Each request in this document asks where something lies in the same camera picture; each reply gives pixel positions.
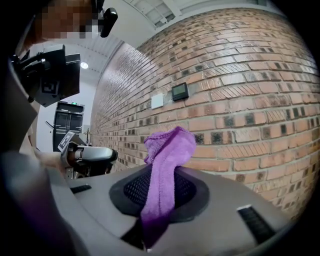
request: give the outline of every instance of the purple cloth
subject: purple cloth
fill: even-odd
[[[177,126],[168,132],[155,132],[144,141],[152,164],[148,196],[141,211],[143,240],[147,248],[161,237],[175,208],[174,171],[185,164],[196,149],[195,136]]]

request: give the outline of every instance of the white wall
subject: white wall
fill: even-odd
[[[90,85],[80,81],[80,93],[63,99],[64,102],[76,102],[84,105],[84,114],[82,126],[90,125],[91,111],[96,93],[96,85]],[[53,151],[53,130],[48,127],[45,122],[48,121],[51,125],[54,124],[55,112],[57,103],[47,107],[40,107],[38,121],[36,127],[36,147],[42,152]]]

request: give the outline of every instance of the doorway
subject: doorway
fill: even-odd
[[[67,132],[79,135],[82,132],[82,122],[85,106],[69,104],[60,101],[57,104],[54,117],[54,130],[52,136],[53,151],[60,152],[58,145],[65,137]]]

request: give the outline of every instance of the black slot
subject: black slot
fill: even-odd
[[[252,233],[258,245],[268,240],[275,234],[275,231],[266,223],[266,221],[252,206],[249,205],[248,207],[243,207],[238,209],[237,212]]]
[[[76,193],[91,189],[91,186],[88,184],[85,184],[85,185],[81,185],[81,186],[75,186],[70,189],[71,189],[72,193],[76,194]]]

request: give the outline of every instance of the gray plastic surface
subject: gray plastic surface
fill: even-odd
[[[144,167],[67,182],[70,187],[84,184],[92,187],[74,195],[78,203],[106,230],[121,237],[134,225],[136,218],[124,215],[115,208],[109,198],[109,189],[118,180]],[[184,167],[179,169],[208,185],[209,205],[193,221],[169,225],[152,248],[153,253],[175,256],[236,255],[254,248],[256,242],[237,213],[237,208],[246,205],[252,205],[276,232],[289,223],[280,210],[241,183]]]

